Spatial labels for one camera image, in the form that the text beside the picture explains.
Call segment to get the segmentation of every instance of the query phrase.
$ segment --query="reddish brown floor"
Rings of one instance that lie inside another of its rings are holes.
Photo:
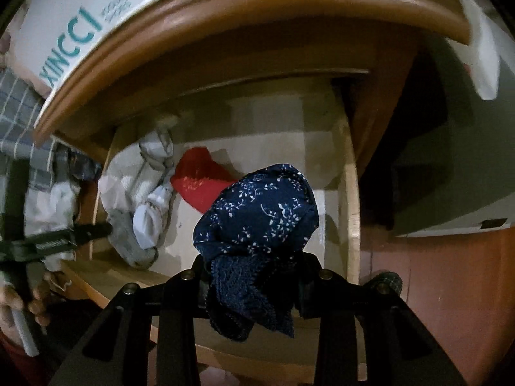
[[[482,384],[515,339],[515,227],[432,238],[363,227],[361,249],[361,277],[399,273],[411,309],[465,380]]]

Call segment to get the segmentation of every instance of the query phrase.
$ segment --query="white cloth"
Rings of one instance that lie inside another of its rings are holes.
[[[156,246],[159,242],[166,226],[172,192],[170,184],[158,186],[148,195],[145,203],[136,207],[132,229],[138,244],[144,250]]]
[[[168,132],[153,131],[115,155],[98,181],[104,209],[134,212],[161,182],[172,154]]]
[[[29,188],[25,197],[25,236],[73,226],[73,215],[80,187],[71,181],[56,183],[50,192]],[[73,260],[73,251],[45,257],[42,262],[47,270],[61,270],[61,259]]]

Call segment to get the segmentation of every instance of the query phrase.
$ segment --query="screw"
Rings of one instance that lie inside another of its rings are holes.
[[[193,270],[184,270],[181,273],[181,278],[183,280],[193,280],[195,278],[195,272]]]
[[[388,286],[386,283],[379,283],[377,286],[375,286],[375,290],[381,294],[389,294],[390,286]]]
[[[322,280],[331,280],[333,278],[333,272],[328,269],[322,269],[318,272],[318,277]]]
[[[122,292],[125,294],[134,294],[140,288],[136,283],[127,283],[122,287]]]

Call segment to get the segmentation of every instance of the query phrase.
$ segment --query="navy blue garment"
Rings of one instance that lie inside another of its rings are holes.
[[[206,297],[212,327],[235,341],[245,341],[254,323],[293,337],[293,254],[316,228],[311,187],[289,164],[225,189],[193,233],[212,275]]]

